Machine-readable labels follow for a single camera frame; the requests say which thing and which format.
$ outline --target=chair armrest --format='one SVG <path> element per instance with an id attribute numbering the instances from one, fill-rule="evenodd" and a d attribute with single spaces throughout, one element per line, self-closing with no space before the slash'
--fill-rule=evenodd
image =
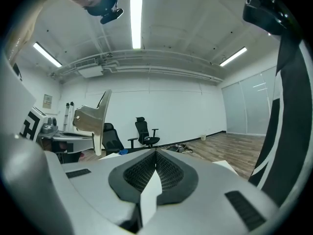
<path id="1" fill-rule="evenodd" d="M 128 141 L 130 141 L 131 142 L 131 149 L 133 149 L 134 148 L 134 140 L 137 140 L 138 138 L 133 138 L 133 139 L 128 139 Z"/>
<path id="2" fill-rule="evenodd" d="M 153 137 L 155 137 L 156 136 L 156 131 L 158 130 L 158 129 L 152 129 L 153 130 Z"/>

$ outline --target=black vent grille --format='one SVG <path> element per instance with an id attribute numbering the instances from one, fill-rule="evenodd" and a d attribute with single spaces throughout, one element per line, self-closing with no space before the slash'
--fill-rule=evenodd
<path id="1" fill-rule="evenodd" d="M 243 220 L 249 231 L 252 231 L 265 223 L 266 220 L 239 191 L 228 192 L 225 196 L 230 201 L 231 205 Z"/>
<path id="2" fill-rule="evenodd" d="M 91 171 L 89 171 L 88 169 L 82 169 L 82 170 L 67 172 L 66 175 L 68 178 L 75 178 L 75 177 L 79 177 L 82 175 L 86 175 L 88 173 L 91 173 Z"/>
<path id="3" fill-rule="evenodd" d="M 96 64 L 95 58 L 79 62 L 79 63 L 75 64 L 75 67 L 79 68 L 79 67 L 82 67 L 82 66 L 92 65 L 92 64 Z"/>
<path id="4" fill-rule="evenodd" d="M 156 170 L 155 153 L 150 154 L 124 172 L 124 179 L 128 184 L 143 192 Z"/>
<path id="5" fill-rule="evenodd" d="M 170 190 L 184 177 L 184 172 L 174 162 L 156 153 L 156 171 L 162 183 L 162 191 Z"/>

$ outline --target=white wall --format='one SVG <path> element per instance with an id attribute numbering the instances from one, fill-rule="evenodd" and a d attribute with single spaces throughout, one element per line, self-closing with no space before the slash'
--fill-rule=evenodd
<path id="1" fill-rule="evenodd" d="M 229 66 L 230 71 L 225 80 L 218 85 L 224 88 L 241 80 L 266 71 L 277 65 L 279 41 L 273 37 L 262 37 L 248 51 L 238 57 Z"/>
<path id="2" fill-rule="evenodd" d="M 22 75 L 22 83 L 36 98 L 35 106 L 47 115 L 56 117 L 61 98 L 61 85 L 59 82 L 48 77 L 40 68 L 25 68 L 21 64 L 19 69 Z M 44 94 L 52 96 L 51 109 L 43 108 Z"/>
<path id="3" fill-rule="evenodd" d="M 127 139 L 138 137 L 136 117 L 145 117 L 150 135 L 158 128 L 159 145 L 179 142 L 226 129 L 222 90 L 204 80 L 185 77 L 119 73 L 103 77 L 78 78 L 63 85 L 59 103 L 59 126 L 65 105 L 74 102 L 96 107 L 105 90 L 112 89 L 106 122 L 114 125 L 125 147 Z M 135 147 L 141 147 L 135 141 Z"/>

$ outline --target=baseboard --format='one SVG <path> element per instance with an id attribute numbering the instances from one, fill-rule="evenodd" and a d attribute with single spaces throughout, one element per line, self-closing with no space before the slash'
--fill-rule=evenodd
<path id="1" fill-rule="evenodd" d="M 214 136 L 216 134 L 219 134 L 219 133 L 226 133 L 226 131 L 219 131 L 219 132 L 216 132 L 216 133 L 212 133 L 212 134 L 209 134 L 209 135 L 206 135 L 206 137 L 210 137 L 210 136 Z M 196 139 L 189 139 L 189 140 L 184 140 L 184 141 L 180 141 L 180 142 L 175 142 L 175 143 L 167 143 L 167 144 L 162 144 L 162 145 L 157 145 L 157 146 L 154 146 L 154 147 L 165 147 L 165 146 L 170 146 L 170 145 L 175 145 L 175 144 L 181 144 L 181 143 L 188 143 L 188 142 L 192 142 L 192 141 L 196 141 L 196 140 L 200 140 L 201 138 L 196 138 Z M 134 149 L 138 149 L 138 150 L 144 150 L 144 149 L 149 149 L 148 147 L 138 147 L 138 148 L 134 148 Z"/>
<path id="2" fill-rule="evenodd" d="M 206 135 L 206 137 L 210 137 L 210 136 L 214 136 L 216 134 L 219 133 L 226 133 L 226 131 L 219 131 L 216 133 L 212 133 L 210 135 Z M 181 144 L 181 143 L 188 143 L 188 142 L 192 142 L 192 141 L 196 141 L 196 140 L 200 140 L 201 138 L 196 138 L 196 139 L 189 139 L 189 140 L 184 140 L 184 141 L 180 141 L 180 142 L 176 142 L 176 143 L 168 143 L 168 144 L 162 144 L 162 145 L 158 145 L 157 147 L 165 147 L 165 146 L 170 146 L 170 145 L 175 145 L 175 144 Z"/>
<path id="3" fill-rule="evenodd" d="M 236 134 L 236 135 L 245 135 L 245 136 L 255 136 L 255 137 L 265 137 L 266 134 L 253 134 L 253 133 L 237 133 L 237 132 L 227 132 L 229 134 Z"/>

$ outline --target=air vent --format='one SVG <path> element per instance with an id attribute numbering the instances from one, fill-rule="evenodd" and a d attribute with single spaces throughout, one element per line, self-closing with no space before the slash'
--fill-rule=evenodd
<path id="1" fill-rule="evenodd" d="M 75 64 L 75 68 L 77 69 L 81 69 L 81 68 L 86 68 L 86 67 L 90 67 L 90 66 L 94 66 L 96 63 L 96 59 L 92 58 L 92 59 L 88 59 L 88 60 L 84 60 L 82 62 L 76 63 Z"/>
<path id="2" fill-rule="evenodd" d="M 88 173 L 91 173 L 91 171 L 89 171 L 88 169 L 82 169 L 82 170 L 67 172 L 66 175 L 68 178 L 75 178 L 75 177 L 79 177 L 82 175 L 86 175 Z"/>
<path id="3" fill-rule="evenodd" d="M 225 196 L 249 231 L 253 231 L 255 228 L 265 223 L 266 220 L 240 192 L 231 191 L 226 193 Z"/>
<path id="4" fill-rule="evenodd" d="M 88 68 L 79 69 L 78 72 L 85 78 L 94 77 L 94 76 L 103 76 L 102 66 L 93 66 Z"/>

